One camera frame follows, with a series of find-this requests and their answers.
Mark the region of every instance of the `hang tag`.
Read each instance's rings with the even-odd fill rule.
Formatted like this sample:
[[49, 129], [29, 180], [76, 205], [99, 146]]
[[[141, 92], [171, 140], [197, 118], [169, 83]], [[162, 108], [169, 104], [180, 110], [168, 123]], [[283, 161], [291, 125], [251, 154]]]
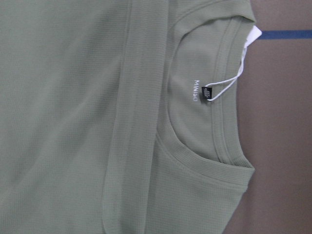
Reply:
[[205, 99], [211, 99], [213, 89], [211, 87], [201, 87], [202, 95]]
[[261, 35], [262, 35], [262, 32], [260, 31], [260, 29], [258, 29], [256, 26], [253, 26], [252, 30], [247, 36], [244, 48], [247, 48], [251, 43], [253, 43]]

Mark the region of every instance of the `printed brand logo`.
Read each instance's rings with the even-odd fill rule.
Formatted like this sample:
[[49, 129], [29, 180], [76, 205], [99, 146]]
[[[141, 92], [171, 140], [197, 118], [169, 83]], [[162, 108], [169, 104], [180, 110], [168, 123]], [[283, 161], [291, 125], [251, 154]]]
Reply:
[[198, 101], [199, 97], [199, 82], [200, 80], [194, 80], [194, 85], [193, 85], [193, 101]]

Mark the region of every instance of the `waffle knit fabric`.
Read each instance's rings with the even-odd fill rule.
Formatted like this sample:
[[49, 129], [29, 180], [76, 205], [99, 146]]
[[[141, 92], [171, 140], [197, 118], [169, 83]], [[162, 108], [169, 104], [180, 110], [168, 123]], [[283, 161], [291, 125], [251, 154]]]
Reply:
[[2, 0], [0, 233], [221, 234], [254, 168], [236, 84], [195, 85], [254, 24], [248, 0]]

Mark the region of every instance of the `cardboard surface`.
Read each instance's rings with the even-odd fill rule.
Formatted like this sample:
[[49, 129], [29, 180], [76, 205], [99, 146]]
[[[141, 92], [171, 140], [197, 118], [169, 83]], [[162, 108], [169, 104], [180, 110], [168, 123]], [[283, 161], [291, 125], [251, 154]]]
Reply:
[[[312, 29], [312, 1], [252, 4], [262, 31]], [[224, 234], [311, 234], [312, 39], [250, 45], [237, 114], [255, 174]]]

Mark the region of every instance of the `blue tape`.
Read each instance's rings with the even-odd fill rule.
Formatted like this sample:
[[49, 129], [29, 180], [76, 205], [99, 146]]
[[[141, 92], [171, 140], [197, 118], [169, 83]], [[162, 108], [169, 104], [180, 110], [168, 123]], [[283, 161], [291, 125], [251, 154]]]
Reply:
[[262, 31], [258, 39], [312, 39], [312, 30]]

